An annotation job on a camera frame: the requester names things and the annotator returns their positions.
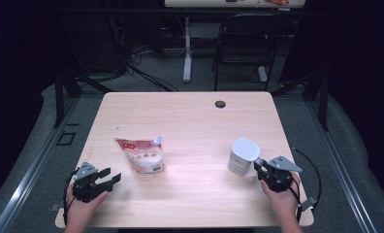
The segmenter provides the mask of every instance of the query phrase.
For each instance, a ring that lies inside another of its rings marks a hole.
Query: human hand
[[[73,194],[74,191],[72,187],[73,184],[68,186],[66,197],[67,207],[64,207],[69,207],[67,213],[68,224],[66,226],[65,232],[84,232],[90,220],[92,219],[96,208],[98,208],[98,206],[101,205],[101,203],[107,198],[108,192],[104,191],[92,201],[85,203],[74,199],[75,196]]]
[[[291,183],[291,187],[299,195],[298,185],[301,184],[301,179],[295,173],[291,174],[294,180]],[[279,221],[282,232],[303,232],[296,220],[298,200],[291,190],[287,189],[282,192],[272,191],[263,180],[261,180],[261,187],[270,199],[273,212]]]

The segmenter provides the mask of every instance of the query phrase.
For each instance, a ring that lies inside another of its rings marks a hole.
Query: white object
[[[245,138],[238,138],[232,145],[228,168],[234,173],[244,176],[260,154],[261,148],[256,143]]]

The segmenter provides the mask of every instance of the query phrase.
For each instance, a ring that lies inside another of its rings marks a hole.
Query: table top
[[[284,6],[278,6],[265,0],[165,0],[166,7],[173,8],[302,8],[305,0],[289,0]]]
[[[215,103],[224,101],[224,108]],[[143,176],[130,169],[114,138],[163,137],[165,170]],[[112,92],[105,95],[77,166],[86,161],[121,181],[97,209],[92,227],[205,228],[278,225],[254,169],[241,177],[227,163],[240,137],[261,156],[293,161],[267,92]],[[301,197],[305,200],[304,188]],[[64,227],[63,210],[56,225]],[[301,225],[313,222],[303,212]]]

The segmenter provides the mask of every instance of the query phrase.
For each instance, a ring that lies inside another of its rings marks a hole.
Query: table leg
[[[192,55],[191,55],[191,37],[189,33],[189,17],[185,20],[185,65],[183,68],[183,81],[191,82]]]

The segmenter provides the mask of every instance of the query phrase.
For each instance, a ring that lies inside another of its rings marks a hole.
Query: dark background
[[[145,6],[160,7],[163,1],[132,1],[134,5],[131,1],[122,2],[126,2],[128,8],[141,8],[141,2]],[[95,2],[94,7],[102,6],[98,3]],[[110,72],[121,69],[125,59],[111,34],[105,37],[103,33],[101,37],[100,33],[98,41],[88,42],[73,35],[74,23],[79,19],[62,19],[59,23],[62,27],[54,28],[49,15],[38,17],[28,12],[29,7],[39,4],[39,1],[0,1],[0,187],[40,113],[41,91],[54,83],[60,64],[66,62],[78,69],[95,67],[96,71]],[[339,12],[348,7],[346,4],[338,0],[309,0],[306,10]],[[368,150],[368,167],[384,189],[384,1],[361,1],[348,13],[349,17],[338,22],[301,21],[281,80],[299,79],[316,69],[331,42],[337,37],[343,39],[336,65],[329,74],[330,94],[360,132]],[[137,22],[144,24],[133,27],[137,34],[160,50],[156,40],[147,36],[150,34],[143,35],[145,21]],[[346,31],[339,33],[342,27]],[[91,35],[97,30],[109,31],[106,21],[90,24],[85,29]],[[77,52],[85,50],[80,45],[89,48],[93,45],[97,48],[94,54],[103,52],[99,54],[109,59],[97,61],[97,56]]]

